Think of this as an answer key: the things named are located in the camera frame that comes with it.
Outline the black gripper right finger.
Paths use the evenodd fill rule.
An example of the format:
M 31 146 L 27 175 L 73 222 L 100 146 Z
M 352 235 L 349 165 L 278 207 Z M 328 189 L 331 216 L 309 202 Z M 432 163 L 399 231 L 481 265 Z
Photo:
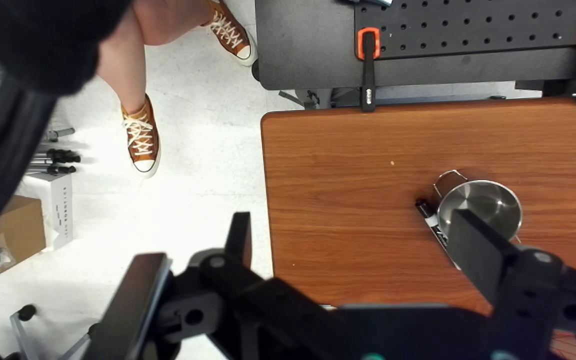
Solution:
M 447 254 L 487 303 L 495 301 L 505 261 L 518 247 L 469 210 L 456 210 L 447 230 Z

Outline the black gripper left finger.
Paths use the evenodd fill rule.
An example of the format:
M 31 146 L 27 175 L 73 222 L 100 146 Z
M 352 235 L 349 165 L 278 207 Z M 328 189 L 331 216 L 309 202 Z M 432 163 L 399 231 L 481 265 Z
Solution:
M 211 333 L 223 319 L 226 299 L 204 280 L 210 269 L 249 265 L 249 213 L 233 212 L 226 243 L 195 251 L 172 271 L 165 251 L 131 257 L 102 317 L 88 329 L 82 360 L 172 360 L 184 337 Z

